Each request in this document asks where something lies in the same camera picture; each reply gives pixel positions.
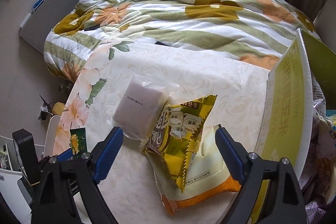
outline white package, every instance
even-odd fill
[[[134,75],[113,115],[114,125],[145,144],[171,92],[177,84]]]

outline plastic bag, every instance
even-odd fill
[[[238,192],[239,182],[235,181],[226,167],[215,142],[218,127],[207,127],[203,131],[199,151],[186,176],[185,190],[182,193],[172,180],[164,159],[147,150],[153,166],[157,188],[162,204],[169,215],[198,204],[221,192]]]
[[[182,193],[189,167],[199,149],[203,125],[217,95],[178,105],[166,104],[146,147],[160,155]]]
[[[112,117],[125,136],[145,144],[171,92],[179,85],[134,75]]]

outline floor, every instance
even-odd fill
[[[37,0],[0,0],[0,136],[11,138],[21,128],[35,144],[44,145],[48,121],[38,120],[42,95],[66,102],[58,91],[62,79],[50,74],[43,55],[19,38],[20,23]]]

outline floral tablecloth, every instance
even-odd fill
[[[266,97],[268,70],[204,52],[147,43],[101,44],[90,56],[66,103],[54,154],[69,148],[70,128],[85,127],[88,151],[113,128],[112,115],[134,74],[155,75],[179,84],[172,103],[209,94],[217,100],[205,126],[225,126],[247,151],[257,142]],[[115,218],[122,223],[213,223],[222,216],[233,193],[221,193],[169,216],[160,199],[149,160],[139,143],[124,144],[105,180],[101,193]],[[77,206],[85,211],[79,197]]]

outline floral comforter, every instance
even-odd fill
[[[80,0],[47,36],[44,60],[53,75],[75,82],[99,47],[90,59],[95,82],[102,56],[110,60],[130,42],[159,41],[271,69],[297,28],[318,37],[284,0]]]

